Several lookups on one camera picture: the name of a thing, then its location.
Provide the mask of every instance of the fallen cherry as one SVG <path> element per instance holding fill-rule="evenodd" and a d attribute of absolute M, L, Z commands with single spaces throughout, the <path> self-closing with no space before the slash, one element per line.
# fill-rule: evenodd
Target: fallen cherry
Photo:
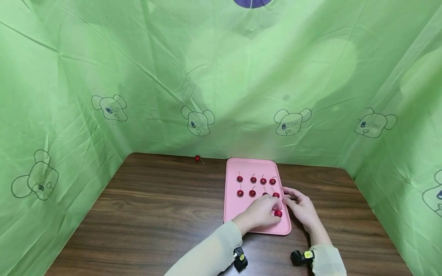
<path fill-rule="evenodd" d="M 242 181 L 243 181 L 243 177 L 242 177 L 241 175 L 239 175 L 239 176 L 236 178 L 236 180 L 237 180 L 238 182 L 242 182 Z"/>
<path fill-rule="evenodd" d="M 264 178 L 264 175 L 261 178 L 260 182 L 261 182 L 261 184 L 266 184 L 267 183 L 267 179 Z"/>
<path fill-rule="evenodd" d="M 244 191 L 241 190 L 241 185 L 240 185 L 240 189 L 238 190 L 238 192 L 236 192 L 236 195 L 239 197 L 242 197 L 244 195 Z"/>
<path fill-rule="evenodd" d="M 251 178 L 250 178 L 250 182 L 255 183 L 256 182 L 256 177 L 254 177 L 255 174 L 252 174 Z"/>
<path fill-rule="evenodd" d="M 249 192 L 249 196 L 251 196 L 251 197 L 255 197 L 256 196 L 256 192 L 253 190 L 254 188 L 255 187 L 253 186 L 253 188 Z"/>
<path fill-rule="evenodd" d="M 201 160 L 201 162 L 204 164 L 204 161 L 201 159 L 201 157 L 199 157 L 199 155 L 195 156 L 195 161 L 198 162 L 199 160 Z"/>

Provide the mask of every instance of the hand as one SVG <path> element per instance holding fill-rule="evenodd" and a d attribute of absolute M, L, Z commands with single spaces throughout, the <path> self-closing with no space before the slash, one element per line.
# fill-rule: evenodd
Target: hand
<path fill-rule="evenodd" d="M 240 213 L 232 221 L 244 236 L 250 230 L 257 227 L 266 227 L 277 224 L 281 218 L 273 215 L 273 211 L 281 210 L 279 198 L 271 195 L 263 195 L 250 204 L 243 213 Z"/>
<path fill-rule="evenodd" d="M 311 233 L 315 228 L 322 226 L 315 206 L 308 196 L 292 188 L 283 187 L 282 190 L 285 193 L 284 203 L 292 209 L 293 214 L 304 225 L 307 232 Z"/>

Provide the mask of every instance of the dog face drawing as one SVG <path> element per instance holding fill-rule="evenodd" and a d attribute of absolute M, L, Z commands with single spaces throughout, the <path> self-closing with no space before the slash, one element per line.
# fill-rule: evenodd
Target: dog face drawing
<path fill-rule="evenodd" d="M 434 175 L 434 179 L 439 185 L 423 192 L 422 199 L 431 210 L 442 217 L 442 170 Z"/>
<path fill-rule="evenodd" d="M 357 134 L 378 138 L 382 134 L 383 129 L 392 129 L 397 123 L 395 115 L 382 115 L 375 113 L 372 108 L 365 108 L 365 112 L 360 119 L 359 124 L 354 129 Z"/>
<path fill-rule="evenodd" d="M 310 120 L 312 111 L 308 108 L 300 113 L 289 113 L 282 109 L 275 114 L 274 121 L 279 123 L 276 134 L 281 136 L 295 135 L 301 130 L 301 123 Z"/>
<path fill-rule="evenodd" d="M 44 150 L 34 153 L 34 161 L 29 174 L 14 179 L 11 191 L 17 198 L 34 193 L 40 200 L 47 200 L 57 185 L 58 172 L 49 166 L 50 156 Z"/>
<path fill-rule="evenodd" d="M 104 117 L 108 120 L 127 121 L 127 116 L 123 111 L 127 107 L 126 101 L 120 95 L 114 95 L 113 98 L 93 96 L 92 106 L 96 110 L 102 110 Z"/>
<path fill-rule="evenodd" d="M 183 106 L 181 115 L 188 120 L 187 128 L 196 136 L 206 136 L 210 134 L 209 125 L 215 123 L 215 116 L 212 111 L 205 110 L 203 113 L 194 112 L 190 107 Z"/>

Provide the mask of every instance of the purple circle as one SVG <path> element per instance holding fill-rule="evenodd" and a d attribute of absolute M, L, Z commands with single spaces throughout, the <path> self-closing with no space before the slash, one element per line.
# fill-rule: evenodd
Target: purple circle
<path fill-rule="evenodd" d="M 254 9 L 254 8 L 260 8 L 264 7 L 268 3 L 270 3 L 272 0 L 233 0 L 238 6 L 241 6 L 243 8 L 247 9 Z"/>

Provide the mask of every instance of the black wrist device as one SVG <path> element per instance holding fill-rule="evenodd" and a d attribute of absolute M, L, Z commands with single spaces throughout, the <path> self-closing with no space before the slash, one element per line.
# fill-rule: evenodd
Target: black wrist device
<path fill-rule="evenodd" d="M 312 250 L 305 251 L 303 254 L 301 254 L 299 250 L 296 250 L 290 254 L 290 260 L 294 266 L 300 266 L 312 262 L 314 258 L 315 254 Z"/>
<path fill-rule="evenodd" d="M 238 272 L 241 272 L 244 268 L 246 268 L 248 261 L 246 256 L 244 256 L 244 251 L 241 246 L 233 250 L 233 257 L 235 258 L 233 265 Z"/>

